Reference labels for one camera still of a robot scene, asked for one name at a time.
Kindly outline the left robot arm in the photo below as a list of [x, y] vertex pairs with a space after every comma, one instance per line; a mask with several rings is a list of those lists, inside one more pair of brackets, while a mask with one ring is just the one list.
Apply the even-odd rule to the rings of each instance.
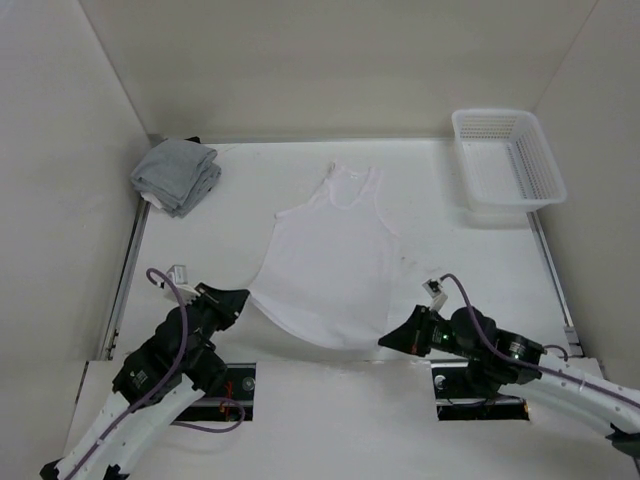
[[63, 458], [44, 465], [43, 479], [127, 479], [159, 436], [196, 401], [212, 399], [239, 424], [238, 381], [217, 355], [212, 336], [233, 326], [250, 297], [246, 289], [200, 283], [180, 300], [154, 334], [129, 354], [94, 423]]

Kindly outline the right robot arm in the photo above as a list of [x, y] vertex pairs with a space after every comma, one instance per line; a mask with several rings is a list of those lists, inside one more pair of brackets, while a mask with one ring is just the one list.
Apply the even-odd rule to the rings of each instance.
[[639, 457], [639, 392], [572, 367], [522, 335], [500, 329], [474, 307], [450, 319], [418, 305], [378, 345], [424, 357], [433, 350], [467, 361], [463, 384], [476, 398], [533, 399], [601, 432], [614, 449]]

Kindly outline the white tank top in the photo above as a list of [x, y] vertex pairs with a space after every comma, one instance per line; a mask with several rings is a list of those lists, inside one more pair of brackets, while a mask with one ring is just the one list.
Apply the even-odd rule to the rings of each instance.
[[275, 216], [249, 290], [276, 326], [310, 344], [368, 350], [388, 325], [399, 237], [378, 209], [381, 170], [334, 164], [303, 204]]

